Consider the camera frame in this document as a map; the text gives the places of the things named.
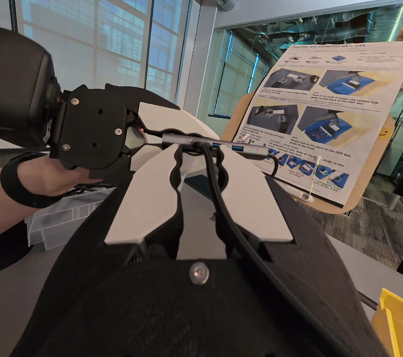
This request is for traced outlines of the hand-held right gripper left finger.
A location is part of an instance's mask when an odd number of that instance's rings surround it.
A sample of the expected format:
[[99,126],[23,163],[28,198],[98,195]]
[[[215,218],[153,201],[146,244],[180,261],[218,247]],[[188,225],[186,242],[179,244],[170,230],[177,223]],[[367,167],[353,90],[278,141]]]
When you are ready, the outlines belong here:
[[181,209],[183,150],[172,144],[134,173],[105,237],[105,244],[141,244]]

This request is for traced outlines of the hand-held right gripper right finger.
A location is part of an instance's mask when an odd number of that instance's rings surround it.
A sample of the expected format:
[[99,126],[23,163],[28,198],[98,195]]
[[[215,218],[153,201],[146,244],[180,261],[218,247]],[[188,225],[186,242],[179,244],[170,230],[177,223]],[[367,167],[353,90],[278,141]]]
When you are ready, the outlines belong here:
[[260,169],[225,145],[217,149],[219,188],[230,217],[262,242],[291,242],[293,235]]

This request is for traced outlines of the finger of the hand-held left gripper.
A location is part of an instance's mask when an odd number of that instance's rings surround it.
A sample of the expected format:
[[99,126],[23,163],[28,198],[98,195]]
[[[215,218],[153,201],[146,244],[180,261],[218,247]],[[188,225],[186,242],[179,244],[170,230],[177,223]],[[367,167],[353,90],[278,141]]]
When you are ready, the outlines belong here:
[[164,133],[174,132],[174,134],[220,139],[209,126],[182,109],[140,102],[138,118],[144,131],[154,136],[162,137]]
[[[163,151],[159,144],[144,144],[131,157],[130,170],[136,172],[142,165]],[[181,176],[186,176],[194,172],[205,169],[205,158],[203,154],[192,155],[183,152],[183,162],[180,168]]]

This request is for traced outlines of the grey usb hub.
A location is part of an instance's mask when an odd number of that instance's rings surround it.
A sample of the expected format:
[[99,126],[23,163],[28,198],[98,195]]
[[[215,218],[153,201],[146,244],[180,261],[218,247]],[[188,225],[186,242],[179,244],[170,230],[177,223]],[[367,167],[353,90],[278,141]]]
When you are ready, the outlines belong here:
[[162,136],[162,147],[167,148],[173,144],[178,144],[186,153],[202,153],[201,146],[205,145],[215,157],[217,149],[221,146],[226,146],[230,150],[244,156],[247,159],[263,160],[269,157],[266,147],[255,146],[246,143],[232,143],[228,141],[215,140],[212,138],[204,138],[198,136],[187,136],[179,134],[166,134]]

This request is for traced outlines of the clear plastic bin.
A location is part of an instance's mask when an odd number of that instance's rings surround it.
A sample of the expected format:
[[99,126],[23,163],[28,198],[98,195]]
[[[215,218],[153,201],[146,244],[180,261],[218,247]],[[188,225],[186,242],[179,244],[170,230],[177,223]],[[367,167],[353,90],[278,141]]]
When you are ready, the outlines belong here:
[[29,216],[25,219],[28,246],[43,243],[48,251],[67,244],[78,227],[115,188],[112,185],[93,188],[93,191],[80,190]]

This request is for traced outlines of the yellow plastic bin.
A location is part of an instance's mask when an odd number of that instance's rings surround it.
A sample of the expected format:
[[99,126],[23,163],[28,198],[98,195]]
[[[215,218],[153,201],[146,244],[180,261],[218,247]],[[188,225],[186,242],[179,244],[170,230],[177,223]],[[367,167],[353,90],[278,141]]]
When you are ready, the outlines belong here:
[[383,288],[372,326],[388,354],[403,355],[403,299]]

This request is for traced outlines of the person's left forearm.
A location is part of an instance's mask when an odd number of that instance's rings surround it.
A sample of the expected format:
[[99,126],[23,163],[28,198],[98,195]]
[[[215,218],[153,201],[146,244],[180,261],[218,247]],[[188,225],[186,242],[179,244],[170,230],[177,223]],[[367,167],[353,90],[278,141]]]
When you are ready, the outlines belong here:
[[38,208],[31,208],[18,204],[10,198],[1,199],[0,202],[0,233],[4,233],[19,222],[37,212]]

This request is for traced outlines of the person's left hand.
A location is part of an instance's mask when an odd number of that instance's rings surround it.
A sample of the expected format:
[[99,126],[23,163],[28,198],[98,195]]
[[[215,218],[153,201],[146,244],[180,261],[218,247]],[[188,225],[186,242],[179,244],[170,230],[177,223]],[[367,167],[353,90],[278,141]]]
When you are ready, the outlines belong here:
[[50,159],[49,156],[19,163],[17,175],[29,192],[48,197],[66,193],[76,185],[101,182],[99,179],[90,179],[89,170],[67,170],[59,160]]

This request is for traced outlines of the dark rectangular pad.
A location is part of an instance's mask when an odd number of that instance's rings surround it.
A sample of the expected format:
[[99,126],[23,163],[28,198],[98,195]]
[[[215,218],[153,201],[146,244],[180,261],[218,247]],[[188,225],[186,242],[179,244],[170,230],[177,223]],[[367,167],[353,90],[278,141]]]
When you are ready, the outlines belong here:
[[212,192],[209,185],[208,177],[205,175],[199,174],[192,177],[186,177],[184,179],[184,183],[186,183],[189,187],[193,188],[195,191],[213,201]]

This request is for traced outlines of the wooden document stand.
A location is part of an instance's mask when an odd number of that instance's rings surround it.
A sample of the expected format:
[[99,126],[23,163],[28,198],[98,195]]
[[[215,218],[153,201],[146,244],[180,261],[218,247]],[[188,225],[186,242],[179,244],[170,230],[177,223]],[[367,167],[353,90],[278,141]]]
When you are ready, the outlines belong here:
[[[251,92],[240,99],[223,135],[221,136],[223,140],[229,141],[234,138],[253,96],[254,93]],[[384,154],[386,146],[390,141],[392,133],[394,132],[395,124],[393,118],[390,115],[387,116],[383,126],[386,126],[389,129],[389,137],[376,139],[376,142],[364,164],[364,167],[359,175],[359,178],[357,179],[357,182],[355,183],[350,197],[348,198],[348,201],[343,208],[339,208],[319,198],[316,198],[313,203],[306,203],[298,198],[293,198],[302,205],[306,205],[311,209],[315,209],[327,214],[344,214],[353,210],[360,202],[361,197],[363,196],[368,184],[370,183],[370,179],[375,173],[381,156]]]

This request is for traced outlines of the glass partition window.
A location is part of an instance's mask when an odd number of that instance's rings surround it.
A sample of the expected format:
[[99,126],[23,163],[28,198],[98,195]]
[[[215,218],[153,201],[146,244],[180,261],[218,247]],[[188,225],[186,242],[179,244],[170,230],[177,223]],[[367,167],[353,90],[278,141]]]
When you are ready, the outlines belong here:
[[254,92],[267,75],[271,63],[233,31],[225,30],[214,77],[209,115],[229,119],[238,101]]

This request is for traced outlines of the large office window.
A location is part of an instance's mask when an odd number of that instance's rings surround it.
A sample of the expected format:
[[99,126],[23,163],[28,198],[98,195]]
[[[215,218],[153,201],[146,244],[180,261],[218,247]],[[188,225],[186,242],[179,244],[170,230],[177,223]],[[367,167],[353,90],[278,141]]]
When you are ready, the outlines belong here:
[[62,89],[145,88],[177,101],[193,0],[16,0]]

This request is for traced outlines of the printed instruction sheet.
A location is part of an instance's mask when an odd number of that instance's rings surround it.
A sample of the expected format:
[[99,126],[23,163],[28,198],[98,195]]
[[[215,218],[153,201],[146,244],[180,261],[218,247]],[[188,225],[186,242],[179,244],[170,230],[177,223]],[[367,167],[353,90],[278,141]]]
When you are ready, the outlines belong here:
[[402,42],[292,45],[255,91],[234,142],[266,147],[275,178],[343,207],[402,85]]

